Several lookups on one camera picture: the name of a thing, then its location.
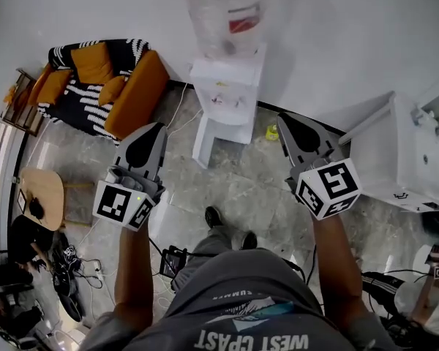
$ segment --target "gray t-shirt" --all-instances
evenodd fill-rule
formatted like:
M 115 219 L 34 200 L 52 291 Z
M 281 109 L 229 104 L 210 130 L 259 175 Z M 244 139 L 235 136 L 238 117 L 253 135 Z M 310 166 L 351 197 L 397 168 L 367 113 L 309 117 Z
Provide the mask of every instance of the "gray t-shirt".
M 343 335 L 309 288 L 266 250 L 226 252 L 202 265 L 165 317 L 137 333 L 113 313 L 86 337 L 86 350 L 398 350 L 373 314 Z

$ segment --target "shoe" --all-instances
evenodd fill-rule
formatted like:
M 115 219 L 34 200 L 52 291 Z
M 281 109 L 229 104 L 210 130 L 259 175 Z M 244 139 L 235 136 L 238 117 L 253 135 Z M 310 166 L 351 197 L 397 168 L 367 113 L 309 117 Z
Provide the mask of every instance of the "shoe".
M 41 303 L 39 303 L 37 299 L 34 300 L 34 306 L 37 307 L 37 309 L 39 309 L 39 312 L 41 314 L 41 320 L 44 320 L 44 311 L 42 310 Z
M 215 226 L 223 225 L 220 211 L 211 205 L 205 209 L 205 221 L 210 229 L 213 229 Z
M 253 231 L 249 231 L 242 241 L 241 249 L 256 249 L 257 248 L 257 236 Z

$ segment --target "yellow object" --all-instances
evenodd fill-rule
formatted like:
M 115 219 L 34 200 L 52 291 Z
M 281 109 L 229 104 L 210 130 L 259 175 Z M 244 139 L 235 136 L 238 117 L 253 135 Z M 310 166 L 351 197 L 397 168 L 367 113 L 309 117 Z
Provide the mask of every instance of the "yellow object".
M 104 87 L 102 87 L 100 98 L 98 101 L 100 107 L 108 104 L 109 102 L 115 101 L 119 97 L 124 87 L 125 87 L 124 75 L 119 75 L 118 77 L 109 80 L 109 82 L 107 82 L 104 85 Z
M 49 75 L 53 72 L 52 67 L 48 63 L 45 65 L 44 70 L 42 71 L 41 75 L 36 81 L 36 84 L 34 84 L 34 87 L 32 88 L 31 94 L 28 98 L 28 104 L 29 105 L 36 105 L 37 104 L 37 97 L 39 96 L 39 93 L 42 90 L 42 87 L 44 86 L 45 82 L 47 81 L 47 78 Z
M 278 131 L 277 131 L 277 125 L 268 125 L 266 128 L 266 135 L 265 138 L 267 140 L 278 140 Z
M 81 83 L 106 84 L 113 78 L 112 63 L 105 43 L 72 50 L 72 59 Z
M 169 75 L 156 51 L 146 52 L 114 102 L 104 125 L 105 131 L 124 139 L 148 124 L 168 79 Z
M 15 97 L 15 92 L 16 92 L 16 85 L 13 85 L 8 89 L 8 93 L 3 99 L 3 102 L 7 104 L 11 104 L 13 102 L 13 97 Z
M 37 97 L 37 103 L 47 102 L 55 105 L 57 99 L 64 93 L 71 74 L 72 70 L 59 70 L 50 73 Z

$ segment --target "person's arm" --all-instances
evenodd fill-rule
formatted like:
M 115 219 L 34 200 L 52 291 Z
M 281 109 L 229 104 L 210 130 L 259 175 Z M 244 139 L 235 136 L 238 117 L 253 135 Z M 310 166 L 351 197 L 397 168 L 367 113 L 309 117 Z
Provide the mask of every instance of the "person's arm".
M 42 261 L 44 261 L 45 265 L 47 266 L 47 270 L 52 271 L 53 269 L 52 263 L 47 258 L 47 255 L 44 252 L 42 252 L 41 248 L 37 245 L 37 243 L 32 242 L 31 247 L 37 253 L 37 256 L 39 256 L 39 258 L 42 259 Z
M 117 317 L 138 331 L 151 325 L 153 278 L 147 222 L 137 232 L 122 228 L 115 296 Z
M 361 272 L 340 217 L 313 222 L 325 314 L 345 331 L 354 320 L 368 313 L 362 301 Z

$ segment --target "black and white blanket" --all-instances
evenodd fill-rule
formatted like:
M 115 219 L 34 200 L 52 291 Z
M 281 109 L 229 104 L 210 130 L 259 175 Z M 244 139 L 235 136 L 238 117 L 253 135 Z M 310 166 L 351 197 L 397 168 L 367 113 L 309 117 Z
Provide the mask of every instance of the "black and white blanket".
M 102 107 L 98 105 L 102 85 L 80 83 L 71 55 L 73 49 L 84 48 L 99 42 L 105 42 L 108 46 L 114 76 L 124 75 L 126 81 L 143 54 L 149 50 L 149 44 L 141 39 L 95 40 L 51 48 L 49 64 L 52 68 L 55 70 L 72 69 L 73 73 L 57 104 L 39 103 L 38 111 L 54 123 L 63 121 L 90 135 L 99 135 L 119 144 L 116 137 L 104 130 L 104 124 L 113 103 Z

